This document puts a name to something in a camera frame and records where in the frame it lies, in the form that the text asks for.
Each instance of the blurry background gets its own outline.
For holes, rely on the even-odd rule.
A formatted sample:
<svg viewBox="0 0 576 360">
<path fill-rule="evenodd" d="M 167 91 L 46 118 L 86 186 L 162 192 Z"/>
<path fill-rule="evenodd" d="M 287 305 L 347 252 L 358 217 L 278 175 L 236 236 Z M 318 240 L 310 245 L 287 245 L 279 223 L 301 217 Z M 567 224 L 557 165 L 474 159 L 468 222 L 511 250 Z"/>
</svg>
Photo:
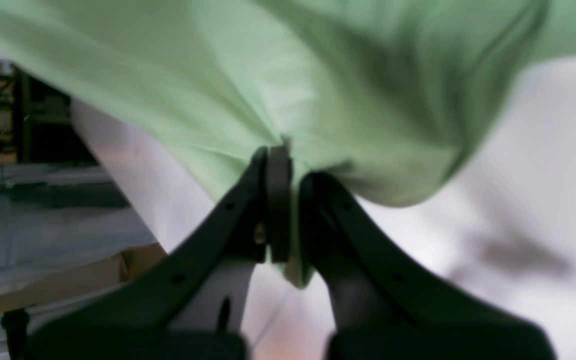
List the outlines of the blurry background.
<svg viewBox="0 0 576 360">
<path fill-rule="evenodd" d="M 430 201 L 363 205 L 421 264 L 541 324 L 560 358 L 576 360 L 576 59 L 530 69 L 508 104 L 482 151 Z M 141 130 L 77 99 L 69 109 L 94 157 L 162 247 L 174 249 L 210 199 Z M 256 359 L 323 357 L 334 322 L 318 276 L 299 291 L 258 266 L 247 309 L 242 330 Z"/>
</svg>

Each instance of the green fabric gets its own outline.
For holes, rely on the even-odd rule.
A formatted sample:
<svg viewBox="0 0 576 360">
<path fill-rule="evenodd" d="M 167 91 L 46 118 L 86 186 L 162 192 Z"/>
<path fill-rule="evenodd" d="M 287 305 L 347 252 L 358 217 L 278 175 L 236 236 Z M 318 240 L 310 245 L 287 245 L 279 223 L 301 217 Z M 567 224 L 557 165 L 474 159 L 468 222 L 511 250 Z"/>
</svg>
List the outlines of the green fabric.
<svg viewBox="0 0 576 360">
<path fill-rule="evenodd" d="M 576 55 L 576 0 L 0 0 L 0 51 L 145 129 L 214 199 L 288 144 L 297 180 L 406 207 L 473 155 L 519 71 Z"/>
</svg>

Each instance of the black mount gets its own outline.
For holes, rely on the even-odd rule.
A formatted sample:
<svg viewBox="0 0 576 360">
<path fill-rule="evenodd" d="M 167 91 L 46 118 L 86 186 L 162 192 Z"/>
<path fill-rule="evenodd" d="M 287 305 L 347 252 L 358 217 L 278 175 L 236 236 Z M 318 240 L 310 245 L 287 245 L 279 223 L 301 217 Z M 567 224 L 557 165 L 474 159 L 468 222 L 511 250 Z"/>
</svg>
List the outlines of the black mount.
<svg viewBox="0 0 576 360">
<path fill-rule="evenodd" d="M 287 152 L 259 150 L 204 223 L 153 270 L 30 338 L 27 360 L 246 360 L 238 335 L 267 244 L 286 259 Z M 417 264 L 324 173 L 301 183 L 303 257 L 329 289 L 329 360 L 553 360 L 541 329 Z"/>
</svg>

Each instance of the light green cloth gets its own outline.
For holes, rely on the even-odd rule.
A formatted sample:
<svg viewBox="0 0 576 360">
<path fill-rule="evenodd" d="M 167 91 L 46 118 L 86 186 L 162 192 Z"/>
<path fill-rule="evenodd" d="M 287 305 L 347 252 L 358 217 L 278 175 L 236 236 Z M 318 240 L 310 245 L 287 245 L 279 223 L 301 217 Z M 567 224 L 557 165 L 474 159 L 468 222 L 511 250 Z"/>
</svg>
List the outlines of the light green cloth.
<svg viewBox="0 0 576 360">
<path fill-rule="evenodd" d="M 214 199 L 288 144 L 297 180 L 405 207 L 477 150 L 519 71 L 576 55 L 576 0 L 0 0 L 0 51 L 147 130 Z"/>
</svg>

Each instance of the black plastic part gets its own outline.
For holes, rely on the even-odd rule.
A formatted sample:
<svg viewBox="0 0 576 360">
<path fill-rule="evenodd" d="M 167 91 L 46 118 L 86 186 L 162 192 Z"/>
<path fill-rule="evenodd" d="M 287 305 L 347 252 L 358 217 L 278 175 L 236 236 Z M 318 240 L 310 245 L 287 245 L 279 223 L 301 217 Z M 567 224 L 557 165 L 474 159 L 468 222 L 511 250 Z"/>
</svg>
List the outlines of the black plastic part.
<svg viewBox="0 0 576 360">
<path fill-rule="evenodd" d="M 382 233 L 333 177 L 316 173 L 301 183 L 299 225 L 306 256 L 328 286 L 338 328 L 329 359 L 368 359 L 368 353 L 375 360 L 500 359 L 495 354 L 554 359 L 538 326 L 424 269 Z M 445 340 L 442 331 L 448 331 Z M 421 346 L 441 349 L 448 340 L 450 355 L 459 357 L 418 351 Z M 409 346 L 402 347 L 402 341 Z M 486 356 L 471 355 L 474 348 Z"/>
<path fill-rule="evenodd" d="M 246 359 L 235 333 L 252 271 L 265 257 L 254 241 L 266 209 L 265 168 L 263 149 L 182 246 L 132 284 L 42 327 L 26 358 Z"/>
<path fill-rule="evenodd" d="M 291 182 L 293 164 L 285 146 L 272 147 L 265 178 L 267 194 L 266 236 L 272 262 L 286 263 L 290 255 Z"/>
<path fill-rule="evenodd" d="M 25 309 L 12 310 L 4 313 L 1 326 L 6 331 L 7 348 L 10 360 L 21 359 L 28 340 L 28 324 L 30 315 Z"/>
</svg>

